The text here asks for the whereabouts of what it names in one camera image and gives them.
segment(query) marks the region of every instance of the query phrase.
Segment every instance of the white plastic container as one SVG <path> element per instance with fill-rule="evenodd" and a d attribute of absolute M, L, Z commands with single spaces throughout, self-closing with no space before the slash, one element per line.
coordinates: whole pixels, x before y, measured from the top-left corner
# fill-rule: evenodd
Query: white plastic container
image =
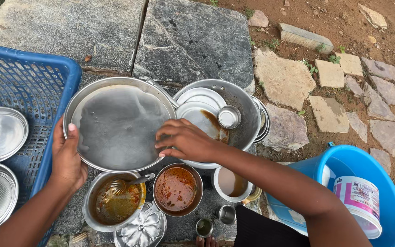
<path fill-rule="evenodd" d="M 373 183 L 360 177 L 338 177 L 333 193 L 355 217 L 367 238 L 374 239 L 381 235 L 379 190 Z"/>

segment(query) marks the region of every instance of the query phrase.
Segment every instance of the woman's right hand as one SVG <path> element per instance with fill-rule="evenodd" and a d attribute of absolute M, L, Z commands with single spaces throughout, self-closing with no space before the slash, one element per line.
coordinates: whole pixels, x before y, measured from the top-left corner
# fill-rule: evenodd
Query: woman's right hand
<path fill-rule="evenodd" d="M 161 140 L 162 135 L 170 137 Z M 156 132 L 155 148 L 168 148 L 159 153 L 160 157 L 173 156 L 183 160 L 193 160 L 198 162 L 215 162 L 217 151 L 228 146 L 222 142 L 209 137 L 196 125 L 184 118 L 174 120 L 169 119 Z"/>

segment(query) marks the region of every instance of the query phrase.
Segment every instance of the blue bucket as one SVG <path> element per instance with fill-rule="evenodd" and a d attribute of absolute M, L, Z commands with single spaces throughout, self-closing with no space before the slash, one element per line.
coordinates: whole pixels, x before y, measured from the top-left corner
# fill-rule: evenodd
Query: blue bucket
<path fill-rule="evenodd" d="M 338 145 L 327 149 L 321 155 L 301 160 L 288 166 L 302 172 L 321 183 L 325 164 L 341 176 L 356 176 L 372 182 L 379 189 L 380 223 L 382 234 L 370 239 L 374 247 L 395 247 L 395 186 L 380 164 L 367 152 L 350 145 Z M 333 191 L 334 179 L 330 179 L 328 187 Z M 280 201 L 268 195 L 272 210 L 287 225 L 305 231 L 305 222 L 294 217 L 295 212 Z"/>

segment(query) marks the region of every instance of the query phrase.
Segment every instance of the fingernail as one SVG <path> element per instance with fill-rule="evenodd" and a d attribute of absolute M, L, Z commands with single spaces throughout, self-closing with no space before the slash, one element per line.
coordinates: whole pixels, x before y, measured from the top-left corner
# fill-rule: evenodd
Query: fingernail
<path fill-rule="evenodd" d="M 71 132 L 75 131 L 75 124 L 73 124 L 73 123 L 68 124 L 68 130 Z"/>

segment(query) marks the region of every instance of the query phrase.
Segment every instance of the hand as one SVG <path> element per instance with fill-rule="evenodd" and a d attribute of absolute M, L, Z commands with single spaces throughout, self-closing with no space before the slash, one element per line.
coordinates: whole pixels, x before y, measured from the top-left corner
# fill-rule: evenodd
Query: hand
<path fill-rule="evenodd" d="M 68 139 L 65 140 L 62 128 L 63 117 L 54 127 L 53 134 L 53 170 L 50 181 L 69 186 L 73 192 L 85 183 L 88 177 L 88 166 L 81 161 L 77 153 L 79 132 L 77 127 L 68 125 Z"/>
<path fill-rule="evenodd" d="M 163 134 L 171 135 L 163 140 Z M 215 153 L 220 148 L 228 146 L 209 137 L 205 132 L 183 118 L 170 119 L 164 122 L 155 135 L 158 143 L 155 148 L 168 148 L 159 153 L 160 157 L 173 156 L 183 160 L 198 162 L 214 162 Z"/>

